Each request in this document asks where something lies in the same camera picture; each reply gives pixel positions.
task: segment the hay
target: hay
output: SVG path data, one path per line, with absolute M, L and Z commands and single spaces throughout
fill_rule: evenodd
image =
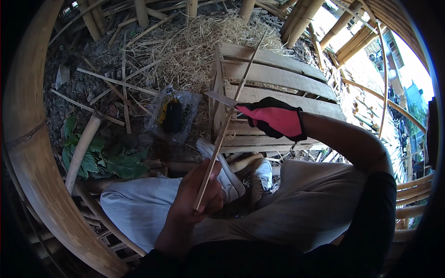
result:
M 159 59 L 162 62 L 127 82 L 157 91 L 172 84 L 176 89 L 201 93 L 208 89 L 217 43 L 256 47 L 266 29 L 268 32 L 261 49 L 284 55 L 279 34 L 259 19 L 251 20 L 246 26 L 237 14 L 231 13 L 225 16 L 198 16 L 189 19 L 187 24 L 165 23 L 126 50 L 129 54 L 127 64 L 132 67 L 132 72 Z M 140 99 L 141 103 L 146 103 L 150 97 Z

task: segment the sky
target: sky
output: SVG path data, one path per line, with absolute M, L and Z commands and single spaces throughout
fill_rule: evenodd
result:
M 419 89 L 423 89 L 423 98 L 425 101 L 430 101 L 434 96 L 434 91 L 428 72 L 411 48 L 409 48 L 396 33 L 393 32 L 392 35 L 396 40 L 400 55 L 405 64 L 405 66 L 400 69 L 402 86 L 408 88 L 412 83 L 411 80 L 413 80 Z

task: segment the shoe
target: shoe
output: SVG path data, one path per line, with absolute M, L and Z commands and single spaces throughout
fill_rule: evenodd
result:
M 211 158 L 215 150 L 215 146 L 212 145 L 207 139 L 200 138 L 196 141 L 196 148 L 202 155 L 203 159 Z M 246 193 L 243 183 L 230 171 L 227 161 L 222 154 L 216 157 L 216 160 L 221 162 L 222 169 L 219 173 L 217 180 L 222 185 L 222 193 L 224 196 L 224 204 L 228 204 Z
M 278 183 L 272 184 L 272 165 L 266 158 L 259 158 L 253 162 L 251 184 L 251 208 L 255 207 L 262 196 L 273 194 L 278 189 Z

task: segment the light grey sweatpants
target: light grey sweatpants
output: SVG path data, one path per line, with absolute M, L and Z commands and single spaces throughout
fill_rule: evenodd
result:
M 366 176 L 354 166 L 286 160 L 269 205 L 237 219 L 206 218 L 194 244 L 242 239 L 310 251 L 330 243 L 351 223 Z M 101 205 L 116 226 L 146 252 L 153 249 L 181 179 L 144 178 L 108 186 Z

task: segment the yellow and black object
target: yellow and black object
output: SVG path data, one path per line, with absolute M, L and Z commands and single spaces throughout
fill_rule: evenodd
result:
M 182 125 L 182 105 L 174 98 L 166 102 L 162 108 L 159 123 L 165 133 L 178 133 Z

